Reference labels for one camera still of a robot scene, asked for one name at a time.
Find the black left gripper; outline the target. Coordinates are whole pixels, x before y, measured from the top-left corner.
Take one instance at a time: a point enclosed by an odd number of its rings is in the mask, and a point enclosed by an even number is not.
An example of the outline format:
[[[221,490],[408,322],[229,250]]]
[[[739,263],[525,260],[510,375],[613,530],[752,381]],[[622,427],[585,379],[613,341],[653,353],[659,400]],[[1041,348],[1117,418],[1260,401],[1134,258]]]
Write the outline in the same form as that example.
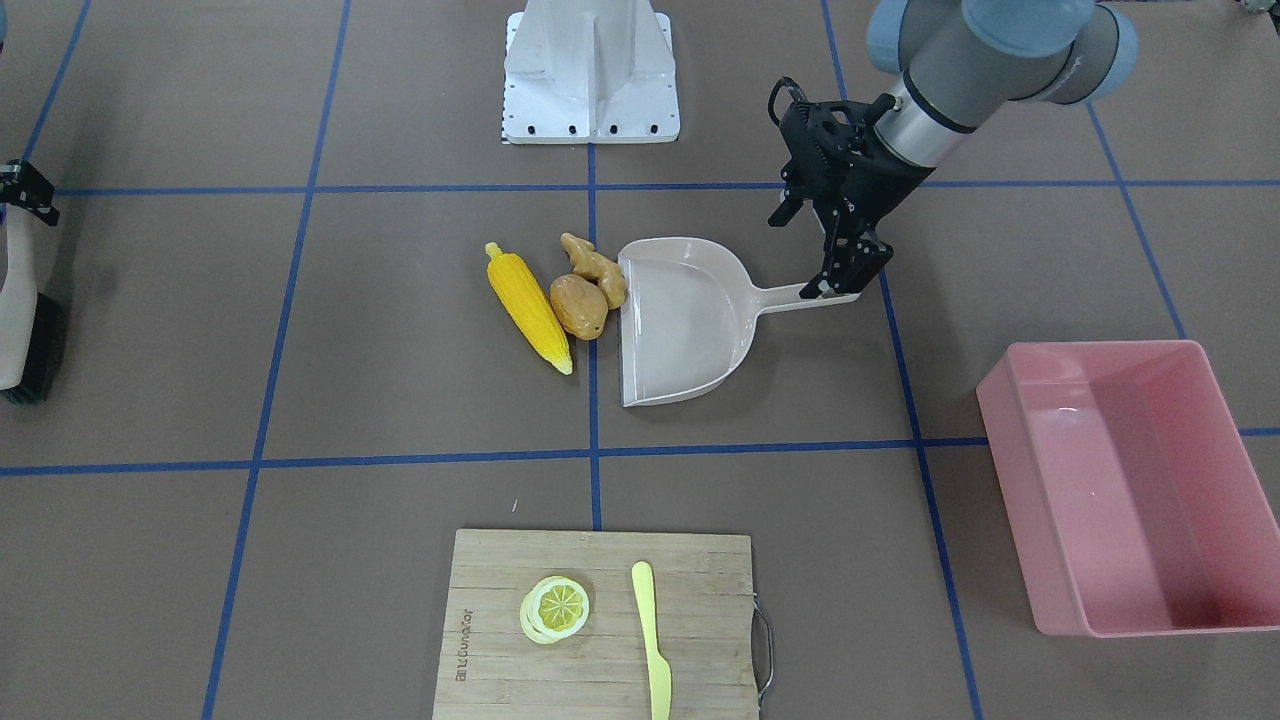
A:
[[[815,102],[790,77],[774,83],[768,114],[790,159],[768,225],[786,227],[812,202],[826,232],[822,269],[800,288],[800,299],[860,293],[893,258],[873,228],[934,172],[909,161],[877,132],[897,109],[891,94],[872,102]]]

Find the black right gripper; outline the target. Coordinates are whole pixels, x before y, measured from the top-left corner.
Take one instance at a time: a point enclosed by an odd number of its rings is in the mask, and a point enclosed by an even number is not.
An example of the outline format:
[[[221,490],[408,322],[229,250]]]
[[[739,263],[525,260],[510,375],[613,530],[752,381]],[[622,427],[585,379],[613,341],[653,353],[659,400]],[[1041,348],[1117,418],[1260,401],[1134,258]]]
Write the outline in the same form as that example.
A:
[[[45,225],[56,227],[60,211],[54,206],[56,188],[31,161],[12,159],[1,164],[1,204],[28,211]]]

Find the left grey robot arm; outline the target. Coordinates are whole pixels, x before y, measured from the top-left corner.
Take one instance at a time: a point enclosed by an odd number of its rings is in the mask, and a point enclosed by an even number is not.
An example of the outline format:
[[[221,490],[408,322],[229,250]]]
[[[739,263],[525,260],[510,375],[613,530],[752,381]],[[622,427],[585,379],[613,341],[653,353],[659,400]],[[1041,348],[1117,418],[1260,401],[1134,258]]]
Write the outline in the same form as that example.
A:
[[[867,53],[893,87],[869,102],[810,100],[788,77],[772,113],[790,158],[769,217],[812,205],[823,263],[799,301],[854,296],[893,256],[879,222],[1007,102],[1091,102],[1115,92],[1139,55],[1134,24],[1094,1],[882,1]]]

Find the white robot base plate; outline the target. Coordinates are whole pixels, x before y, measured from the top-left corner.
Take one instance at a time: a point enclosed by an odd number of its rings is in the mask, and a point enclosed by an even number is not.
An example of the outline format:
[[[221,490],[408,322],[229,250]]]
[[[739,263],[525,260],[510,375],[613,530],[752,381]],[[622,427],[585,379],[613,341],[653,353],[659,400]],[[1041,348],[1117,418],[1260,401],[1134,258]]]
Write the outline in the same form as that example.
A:
[[[672,24],[649,1],[530,1],[507,18],[504,50],[506,143],[680,137]]]

